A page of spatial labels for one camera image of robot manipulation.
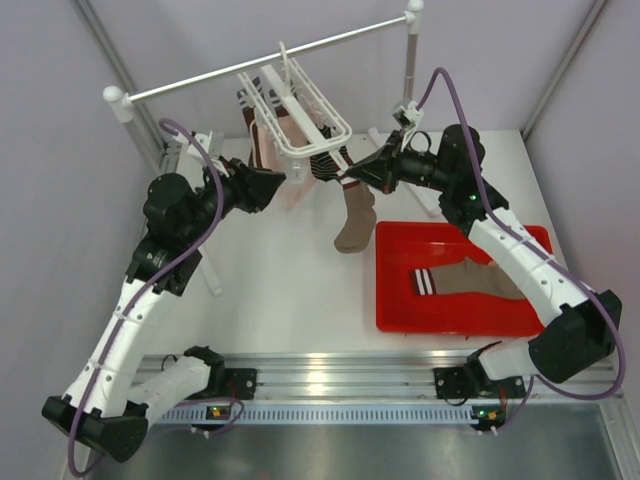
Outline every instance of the white rod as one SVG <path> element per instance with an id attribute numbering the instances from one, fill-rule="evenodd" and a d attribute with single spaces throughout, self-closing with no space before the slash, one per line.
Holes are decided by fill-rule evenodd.
<path id="1" fill-rule="evenodd" d="M 403 15 L 401 17 L 394 18 L 392 20 L 376 23 L 368 27 L 358 28 L 356 30 L 351 30 L 350 32 L 341 33 L 339 35 L 334 35 L 332 37 L 324 38 L 322 40 L 316 40 L 315 42 L 290 48 L 289 50 L 287 50 L 286 53 L 287 53 L 287 56 L 290 58 L 296 57 L 298 55 L 302 55 L 303 53 L 308 53 L 314 50 L 318 50 L 320 48 L 328 47 L 329 45 L 335 45 L 338 43 L 346 42 L 347 40 L 351 40 L 353 38 L 359 37 L 361 35 L 365 35 L 367 33 L 372 33 L 378 30 L 384 30 L 386 28 L 395 27 L 396 25 L 404 25 L 406 23 L 407 23 L 407 15 Z M 135 104 L 137 102 L 148 100 L 151 97 L 169 93 L 173 90 L 178 90 L 180 88 L 184 88 L 189 85 L 193 85 L 195 83 L 200 83 L 205 80 L 220 78 L 227 75 L 233 75 L 235 73 L 244 72 L 246 70 L 262 67 L 264 65 L 273 63 L 274 61 L 279 60 L 280 58 L 282 58 L 282 54 L 280 52 L 272 53 L 271 55 L 256 58 L 255 60 L 249 60 L 248 62 L 238 63 L 236 65 L 231 65 L 229 67 L 221 68 L 219 70 L 214 70 L 213 72 L 203 73 L 202 75 L 198 75 L 196 77 L 191 77 L 185 80 L 180 80 L 179 82 L 170 83 L 169 85 L 165 85 L 163 87 L 153 88 L 151 90 L 147 90 L 146 92 L 140 92 L 140 93 L 135 93 L 133 95 L 129 95 L 129 101 Z"/>
<path id="2" fill-rule="evenodd" d="M 418 53 L 418 34 L 409 34 L 407 41 L 407 63 L 404 72 L 403 98 L 413 98 L 413 79 L 416 73 L 416 55 Z"/>

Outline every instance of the red plastic bin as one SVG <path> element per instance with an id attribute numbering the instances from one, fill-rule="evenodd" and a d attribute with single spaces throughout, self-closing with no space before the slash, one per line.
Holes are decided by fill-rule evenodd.
<path id="1" fill-rule="evenodd" d="M 543 227 L 526 226 L 551 253 Z M 416 295 L 410 278 L 416 268 L 461 262 L 487 264 L 489 256 L 446 223 L 380 222 L 376 227 L 376 324 L 383 332 L 451 333 L 523 337 L 542 331 L 527 300 L 480 293 Z"/>

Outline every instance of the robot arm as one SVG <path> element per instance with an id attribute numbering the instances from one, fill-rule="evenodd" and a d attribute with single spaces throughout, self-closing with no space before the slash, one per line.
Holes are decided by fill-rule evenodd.
<path id="1" fill-rule="evenodd" d="M 471 355 L 467 361 L 473 384 L 467 389 L 470 396 L 483 385 L 516 375 L 541 374 L 561 383 L 611 354 L 615 342 L 593 302 L 552 267 L 550 254 L 543 260 L 524 244 L 528 241 L 545 252 L 518 221 L 507 200 L 483 179 L 494 215 L 519 232 L 523 240 L 516 240 L 486 214 L 461 126 L 445 129 L 437 154 L 418 152 L 411 147 L 411 138 L 406 138 L 416 130 L 414 119 L 421 118 L 415 113 L 415 103 L 401 104 L 394 116 L 402 129 L 394 131 L 380 150 L 353 165 L 347 175 L 386 194 L 392 193 L 400 181 L 442 192 L 440 207 L 447 221 L 496 261 L 545 327 L 536 337 L 500 342 Z M 473 129 L 471 133 L 482 161 L 485 149 L 480 136 Z M 619 299 L 611 291 L 595 296 L 617 327 Z"/>
<path id="2" fill-rule="evenodd" d="M 223 218 L 234 208 L 248 213 L 262 211 L 285 179 L 282 173 L 250 168 L 237 159 L 219 158 L 217 162 L 225 173 L 221 175 Z M 204 186 L 195 191 L 175 173 L 151 183 L 143 209 L 148 233 L 133 253 L 111 320 L 78 378 L 64 395 L 49 397 L 42 409 L 47 420 L 69 435 L 81 399 L 88 392 L 76 440 L 116 461 L 128 460 L 142 444 L 148 428 L 180 401 L 196 393 L 219 395 L 224 359 L 206 347 L 187 350 L 171 368 L 132 388 L 155 329 L 182 296 L 198 266 L 201 254 L 197 250 L 142 294 L 126 316 L 122 315 L 141 287 L 210 227 L 218 200 L 208 170 Z M 100 363 L 109 343 L 106 360 Z"/>

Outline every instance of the white wall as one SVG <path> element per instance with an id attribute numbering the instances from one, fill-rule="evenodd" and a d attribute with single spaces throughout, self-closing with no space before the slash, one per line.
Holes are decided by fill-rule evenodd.
<path id="1" fill-rule="evenodd" d="M 640 424 L 640 2 L 611 2 L 527 143 L 565 256 L 622 299 Z"/>
<path id="2" fill-rule="evenodd" d="M 40 410 L 108 321 L 151 177 L 70 3 L 3 2 L 0 19 L 0 465 L 49 479 L 66 442 Z"/>
<path id="3" fill-rule="evenodd" d="M 520 128 L 571 41 L 591 0 L 426 0 L 416 95 L 433 69 L 453 75 L 477 128 Z M 111 0 L 93 2 L 138 87 L 145 90 L 400 16 L 405 0 Z M 396 127 L 406 29 L 362 37 L 300 57 L 310 76 L 356 132 Z M 246 136 L 230 77 L 150 103 L 154 115 Z M 455 121 L 444 87 L 424 126 Z"/>

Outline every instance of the metal base plate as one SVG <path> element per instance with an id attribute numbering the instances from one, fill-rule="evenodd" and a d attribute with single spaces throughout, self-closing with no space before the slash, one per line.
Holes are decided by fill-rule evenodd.
<path id="1" fill-rule="evenodd" d="M 160 425 L 224 425 L 207 415 L 211 404 L 174 408 Z M 239 410 L 234 405 L 233 418 Z M 238 425 L 473 425 L 478 423 L 471 406 L 447 405 L 260 405 L 248 404 Z"/>
<path id="2" fill-rule="evenodd" d="M 314 353 L 299 355 L 225 355 L 227 368 L 258 371 L 254 402 L 270 404 L 352 403 L 436 404 L 434 370 L 462 365 L 471 350 L 385 353 Z M 164 355 L 142 361 L 135 382 L 142 383 L 160 371 Z M 601 393 L 615 379 L 611 362 L 598 362 L 563 384 L 569 391 Z M 609 402 L 622 401 L 622 393 Z M 495 398 L 471 399 L 470 405 L 498 405 Z M 558 395 L 536 382 L 530 404 L 581 403 Z"/>
<path id="3" fill-rule="evenodd" d="M 256 394 L 258 371 L 255 368 L 225 368 L 222 387 L 213 392 L 203 390 L 191 395 L 189 400 L 201 398 L 235 397 L 239 400 L 253 400 Z"/>

